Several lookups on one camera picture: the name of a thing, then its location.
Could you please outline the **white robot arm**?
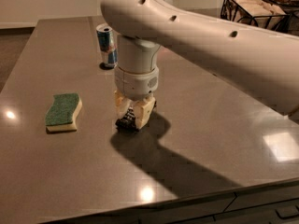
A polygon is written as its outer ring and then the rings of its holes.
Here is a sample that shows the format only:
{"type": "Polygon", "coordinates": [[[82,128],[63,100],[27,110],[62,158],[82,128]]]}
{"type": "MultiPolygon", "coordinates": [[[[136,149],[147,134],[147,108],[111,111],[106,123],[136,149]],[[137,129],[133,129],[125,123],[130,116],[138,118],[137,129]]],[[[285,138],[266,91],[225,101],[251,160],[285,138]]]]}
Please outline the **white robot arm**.
{"type": "Polygon", "coordinates": [[[117,108],[149,100],[157,88],[153,55],[162,45],[292,121],[299,109],[299,37],[178,9],[164,0],[101,0],[118,32],[117,108]]]}

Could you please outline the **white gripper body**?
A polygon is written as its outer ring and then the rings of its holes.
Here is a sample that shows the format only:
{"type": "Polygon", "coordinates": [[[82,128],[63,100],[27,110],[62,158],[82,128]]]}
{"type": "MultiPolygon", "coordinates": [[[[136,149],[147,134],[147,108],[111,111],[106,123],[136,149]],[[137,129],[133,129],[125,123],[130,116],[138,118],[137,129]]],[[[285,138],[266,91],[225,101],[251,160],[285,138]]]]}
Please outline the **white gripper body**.
{"type": "Polygon", "coordinates": [[[117,90],[133,101],[146,98],[158,88],[158,68],[147,74],[134,74],[123,71],[117,66],[114,74],[117,90]]]}

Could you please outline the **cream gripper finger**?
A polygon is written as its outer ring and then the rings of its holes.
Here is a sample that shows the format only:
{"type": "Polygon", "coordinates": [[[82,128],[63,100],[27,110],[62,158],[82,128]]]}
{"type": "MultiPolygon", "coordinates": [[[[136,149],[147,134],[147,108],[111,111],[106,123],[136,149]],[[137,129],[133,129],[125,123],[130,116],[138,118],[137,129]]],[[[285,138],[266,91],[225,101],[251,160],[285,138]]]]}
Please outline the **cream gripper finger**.
{"type": "Polygon", "coordinates": [[[138,130],[141,130],[148,123],[155,103],[156,99],[153,95],[134,103],[133,113],[135,116],[135,126],[138,130]]]}
{"type": "Polygon", "coordinates": [[[131,100],[125,97],[120,91],[114,92],[116,114],[119,119],[122,119],[127,113],[131,100]]]}

